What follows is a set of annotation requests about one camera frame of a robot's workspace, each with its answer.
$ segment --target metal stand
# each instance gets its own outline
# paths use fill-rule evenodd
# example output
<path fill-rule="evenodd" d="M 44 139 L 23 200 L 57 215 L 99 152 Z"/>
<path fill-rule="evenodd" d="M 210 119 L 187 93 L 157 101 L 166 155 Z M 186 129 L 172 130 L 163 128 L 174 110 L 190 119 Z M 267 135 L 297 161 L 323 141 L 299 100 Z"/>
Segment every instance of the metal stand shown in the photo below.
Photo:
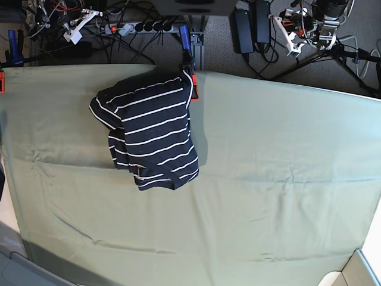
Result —
<path fill-rule="evenodd" d="M 280 79 L 283 76 L 286 76 L 287 74 L 293 73 L 296 70 L 299 70 L 313 62 L 316 62 L 317 60 L 324 58 L 324 57 L 331 57 L 334 59 L 340 66 L 342 66 L 360 85 L 361 88 L 368 91 L 370 94 L 370 97 L 372 98 L 381 98 L 381 79 L 379 78 L 380 88 L 371 88 L 370 86 L 366 85 L 362 79 L 360 79 L 357 74 L 351 70 L 350 67 L 346 64 L 346 58 L 353 58 L 355 60 L 366 60 L 366 61 L 372 61 L 374 63 L 377 63 L 379 67 L 377 67 L 378 70 L 381 69 L 381 58 L 379 57 L 373 57 L 369 55 L 368 53 L 364 52 L 346 52 L 344 50 L 344 47 L 341 45 L 334 46 L 331 50 L 323 51 L 321 54 L 316 55 L 315 57 L 304 61 L 303 63 L 300 63 L 296 65 L 295 67 L 292 67 L 291 69 L 284 71 L 283 73 L 278 74 L 275 77 L 272 77 L 270 80 L 277 80 Z"/>
<path fill-rule="evenodd" d="M 184 19 L 190 31 L 190 46 L 195 59 L 196 70 L 204 69 L 204 34 L 209 16 L 185 15 Z"/>

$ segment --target gray carpet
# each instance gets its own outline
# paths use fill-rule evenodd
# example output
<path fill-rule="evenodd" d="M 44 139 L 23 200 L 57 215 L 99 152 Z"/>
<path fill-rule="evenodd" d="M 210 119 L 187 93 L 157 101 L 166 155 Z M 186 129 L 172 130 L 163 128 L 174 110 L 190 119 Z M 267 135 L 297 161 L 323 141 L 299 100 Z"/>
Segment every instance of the gray carpet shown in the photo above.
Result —
<path fill-rule="evenodd" d="M 289 8 L 291 0 L 274 0 L 271 6 L 271 12 L 279 15 L 281 11 Z M 239 8 L 247 8 L 247 4 L 238 3 Z M 359 47 L 367 51 L 375 49 L 377 40 L 381 39 L 381 1 L 380 0 L 356 0 L 354 10 L 346 23 L 339 28 L 339 37 L 354 35 L 358 39 Z M 135 20 L 128 15 L 125 20 Z M 277 29 L 277 39 L 285 44 L 285 39 L 281 36 L 280 30 Z M 136 49 L 142 48 L 149 41 L 152 35 L 138 35 L 133 41 L 132 46 Z M 131 41 L 132 35 L 126 37 L 126 41 Z M 354 46 L 352 40 L 345 42 L 347 45 Z M 279 61 L 269 65 L 263 73 L 265 77 L 272 77 L 296 64 L 293 57 L 287 57 L 285 50 L 278 46 Z M 315 53 L 315 49 L 306 45 L 303 47 L 303 53 L 299 59 L 309 57 Z M 180 44 L 171 36 L 164 35 L 162 40 L 155 41 L 145 54 L 152 57 L 156 64 L 178 65 L 182 61 L 182 49 Z M 114 47 L 113 63 L 128 63 L 133 54 L 125 49 L 117 52 Z M 103 52 L 95 53 L 91 58 L 85 60 L 65 61 L 70 63 L 106 63 L 107 58 Z M 261 70 L 266 62 L 259 54 L 252 54 L 250 62 L 257 70 Z M 140 58 L 137 63 L 149 63 L 146 59 Z M 355 65 L 351 62 L 349 65 L 355 70 Z M 214 72 L 233 74 L 244 77 L 254 77 L 255 74 L 247 68 L 241 55 L 233 52 L 232 39 L 230 34 L 230 26 L 228 17 L 211 16 L 207 25 L 205 35 L 205 69 Z M 367 92 L 358 86 L 358 83 L 336 62 L 325 61 L 322 63 L 313 63 L 306 66 L 295 73 L 280 79 L 282 82 L 294 83 L 299 85 L 315 86 L 318 88 L 326 88 L 337 91 L 350 92 L 355 94 L 367 95 Z M 378 88 L 376 78 L 375 64 L 370 64 L 368 75 L 364 79 L 368 85 Z"/>

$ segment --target green sheet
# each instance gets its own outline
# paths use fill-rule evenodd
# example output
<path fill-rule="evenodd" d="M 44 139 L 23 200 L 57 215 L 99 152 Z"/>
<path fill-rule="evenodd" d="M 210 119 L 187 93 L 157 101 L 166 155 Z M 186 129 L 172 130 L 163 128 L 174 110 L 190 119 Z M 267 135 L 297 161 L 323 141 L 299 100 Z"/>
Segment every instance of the green sheet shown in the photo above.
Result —
<path fill-rule="evenodd" d="M 6 69 L 2 152 L 31 260 L 73 283 L 316 286 L 381 195 L 381 102 L 198 73 L 200 174 L 140 192 L 88 105 L 152 66 Z"/>

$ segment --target tripod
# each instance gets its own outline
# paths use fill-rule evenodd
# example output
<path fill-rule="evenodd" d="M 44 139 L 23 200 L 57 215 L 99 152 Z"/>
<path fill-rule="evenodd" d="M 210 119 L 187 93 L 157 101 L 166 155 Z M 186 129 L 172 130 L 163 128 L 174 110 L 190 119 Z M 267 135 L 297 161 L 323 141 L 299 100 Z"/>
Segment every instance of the tripod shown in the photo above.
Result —
<path fill-rule="evenodd" d="M 371 56 L 367 51 L 364 51 L 362 49 L 358 49 L 357 52 L 347 52 L 344 49 L 344 45 L 341 43 L 337 43 L 335 46 L 332 47 L 331 50 L 325 50 L 323 52 L 320 52 L 319 55 L 316 55 L 315 57 L 311 58 L 310 60 L 307 60 L 301 64 L 296 65 L 295 67 L 284 71 L 283 73 L 278 74 L 275 77 L 272 77 L 270 80 L 277 80 L 280 79 L 283 76 L 286 76 L 287 74 L 293 73 L 296 70 L 299 70 L 321 58 L 331 57 L 334 59 L 340 66 L 342 66 L 359 84 L 360 87 L 365 89 L 369 93 L 369 97 L 372 98 L 381 98 L 381 58 Z M 377 63 L 377 77 L 379 80 L 379 88 L 372 88 L 368 85 L 366 85 L 362 79 L 360 79 L 357 74 L 351 70 L 346 64 L 347 58 L 353 58 L 355 61 L 358 60 L 366 60 L 371 61 L 374 63 Z"/>

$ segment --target striped shirt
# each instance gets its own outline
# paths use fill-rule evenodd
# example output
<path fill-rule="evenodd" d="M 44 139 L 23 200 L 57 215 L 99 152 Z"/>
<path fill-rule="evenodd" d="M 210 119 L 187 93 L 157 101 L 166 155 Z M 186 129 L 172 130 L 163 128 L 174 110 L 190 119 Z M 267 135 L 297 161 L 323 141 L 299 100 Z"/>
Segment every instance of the striped shirt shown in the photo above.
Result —
<path fill-rule="evenodd" d="M 192 79 L 156 68 L 100 91 L 90 111 L 109 130 L 115 168 L 133 174 L 143 191 L 177 189 L 198 176 L 191 140 Z"/>

